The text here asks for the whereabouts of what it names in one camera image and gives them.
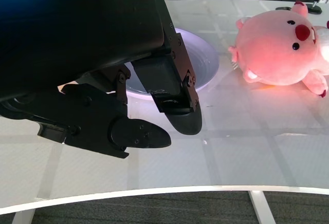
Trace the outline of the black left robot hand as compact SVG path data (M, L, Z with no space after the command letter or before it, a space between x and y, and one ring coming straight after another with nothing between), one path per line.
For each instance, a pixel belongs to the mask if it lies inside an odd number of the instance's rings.
M39 136L118 158L171 144L161 127L127 115L131 63L181 134L202 112L195 73L164 0L1 0L1 116Z

